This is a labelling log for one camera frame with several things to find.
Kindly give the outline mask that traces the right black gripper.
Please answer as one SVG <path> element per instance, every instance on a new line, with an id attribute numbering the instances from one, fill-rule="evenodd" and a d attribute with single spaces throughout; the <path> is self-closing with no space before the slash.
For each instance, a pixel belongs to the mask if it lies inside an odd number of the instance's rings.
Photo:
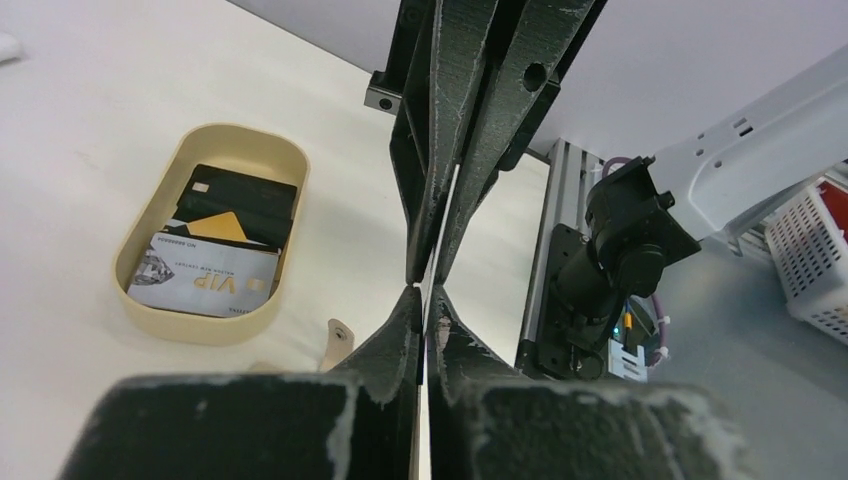
<path id="1" fill-rule="evenodd" d="M 441 251 L 448 278 L 479 203 L 515 167 L 604 10 L 601 1 L 405 1 L 368 105 L 394 114 L 390 155 L 405 215 L 406 280 L 424 277 L 433 213 L 456 189 Z"/>

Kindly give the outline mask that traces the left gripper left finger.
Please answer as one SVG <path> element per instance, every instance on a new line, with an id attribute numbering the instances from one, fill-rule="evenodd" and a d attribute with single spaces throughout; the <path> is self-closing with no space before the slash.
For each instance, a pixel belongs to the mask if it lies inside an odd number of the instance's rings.
<path id="1" fill-rule="evenodd" d="M 355 381 L 347 479 L 408 479 L 417 462 L 423 304 L 401 292 L 388 319 L 332 371 Z"/>

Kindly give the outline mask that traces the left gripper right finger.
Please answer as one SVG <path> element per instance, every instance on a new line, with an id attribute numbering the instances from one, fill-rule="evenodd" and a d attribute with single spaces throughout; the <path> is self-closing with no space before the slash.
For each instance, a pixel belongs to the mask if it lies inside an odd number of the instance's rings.
<path id="1" fill-rule="evenodd" d="M 450 385 L 455 439 L 463 453 L 460 460 L 454 461 L 453 479 L 479 479 L 480 451 L 490 440 L 490 420 L 483 396 L 493 384 L 519 373 L 465 325 L 452 301 L 451 304 L 454 324 L 444 349 L 445 379 Z"/>

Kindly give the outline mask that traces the beige card holder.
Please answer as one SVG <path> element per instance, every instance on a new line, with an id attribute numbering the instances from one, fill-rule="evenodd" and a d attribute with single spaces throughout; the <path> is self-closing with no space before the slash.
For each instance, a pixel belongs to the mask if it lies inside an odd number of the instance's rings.
<path id="1" fill-rule="evenodd" d="M 331 318 L 327 322 L 327 340 L 324 355 L 316 369 L 324 373 L 332 370 L 344 361 L 354 351 L 355 334 L 342 321 Z M 255 374 L 278 374 L 291 372 L 291 369 L 283 368 L 267 361 L 256 361 L 247 369 L 248 373 Z"/>

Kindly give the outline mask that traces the beige oval tray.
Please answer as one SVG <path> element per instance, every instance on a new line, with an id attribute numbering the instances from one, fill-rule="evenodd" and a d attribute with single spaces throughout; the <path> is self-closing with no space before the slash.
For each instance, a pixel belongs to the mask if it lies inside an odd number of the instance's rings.
<path id="1" fill-rule="evenodd" d="M 232 345 L 279 310 L 305 152 L 233 124 L 187 133 L 128 233 L 114 283 L 131 320 L 167 340 Z"/>

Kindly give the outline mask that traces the black VIP card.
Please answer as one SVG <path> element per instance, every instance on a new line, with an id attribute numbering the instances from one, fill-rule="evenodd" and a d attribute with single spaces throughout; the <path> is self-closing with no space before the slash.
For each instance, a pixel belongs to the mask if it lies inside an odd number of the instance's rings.
<path id="1" fill-rule="evenodd" d="M 453 479 L 455 460 L 463 457 L 461 444 L 455 439 L 455 422 L 450 399 L 450 385 L 445 379 L 444 349 L 450 341 L 454 312 L 444 287 L 441 273 L 441 251 L 448 223 L 449 211 L 456 189 L 457 169 L 453 167 L 448 177 L 443 201 L 434 206 L 432 231 L 427 239 L 432 242 L 427 257 L 425 276 L 421 286 L 425 292 L 423 306 L 423 364 L 428 407 L 428 458 L 432 479 Z"/>

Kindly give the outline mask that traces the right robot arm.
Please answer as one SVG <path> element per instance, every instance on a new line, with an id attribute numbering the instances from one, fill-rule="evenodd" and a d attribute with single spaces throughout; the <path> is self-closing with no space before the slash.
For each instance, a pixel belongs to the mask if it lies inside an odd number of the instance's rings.
<path id="1" fill-rule="evenodd" d="M 443 284 L 499 174 L 539 140 L 571 70 L 638 1 L 404 1 L 373 88 L 394 95 L 390 154 L 407 219 L 407 277 Z M 554 252 L 532 344 L 552 331 L 553 373 L 613 343 L 627 300 L 749 210 L 847 156 L 839 48 L 713 126 L 636 157 L 588 193 L 586 238 Z"/>

